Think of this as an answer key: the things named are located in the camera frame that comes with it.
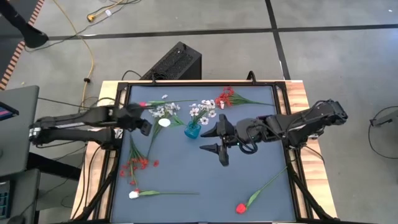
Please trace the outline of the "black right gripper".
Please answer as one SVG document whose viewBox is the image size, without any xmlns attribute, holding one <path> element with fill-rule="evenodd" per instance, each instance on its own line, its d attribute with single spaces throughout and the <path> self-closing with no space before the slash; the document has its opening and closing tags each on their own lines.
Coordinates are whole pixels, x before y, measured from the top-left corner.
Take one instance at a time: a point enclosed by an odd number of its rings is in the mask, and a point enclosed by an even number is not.
<svg viewBox="0 0 398 224">
<path fill-rule="evenodd" d="M 213 128 L 209 131 L 204 132 L 200 135 L 202 138 L 214 138 L 220 137 L 221 145 L 219 146 L 217 143 L 211 145 L 203 145 L 200 146 L 200 149 L 218 153 L 219 161 L 223 167 L 229 165 L 229 155 L 228 148 L 238 145 L 238 140 L 235 136 L 235 128 L 228 121 L 225 114 L 219 115 L 219 121 L 215 124 Z"/>
</svg>

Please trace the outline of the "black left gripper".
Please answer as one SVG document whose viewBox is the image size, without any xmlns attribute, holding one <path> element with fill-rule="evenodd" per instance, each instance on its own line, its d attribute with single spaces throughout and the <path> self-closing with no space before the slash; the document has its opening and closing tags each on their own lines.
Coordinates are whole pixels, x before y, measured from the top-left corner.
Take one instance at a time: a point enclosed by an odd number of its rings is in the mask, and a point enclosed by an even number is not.
<svg viewBox="0 0 398 224">
<path fill-rule="evenodd" d="M 123 128 L 130 131 L 139 129 L 141 134 L 148 136 L 152 129 L 152 124 L 146 119 L 142 119 L 141 115 L 145 110 L 144 106 L 137 103 L 128 104 L 123 108 Z"/>
</svg>

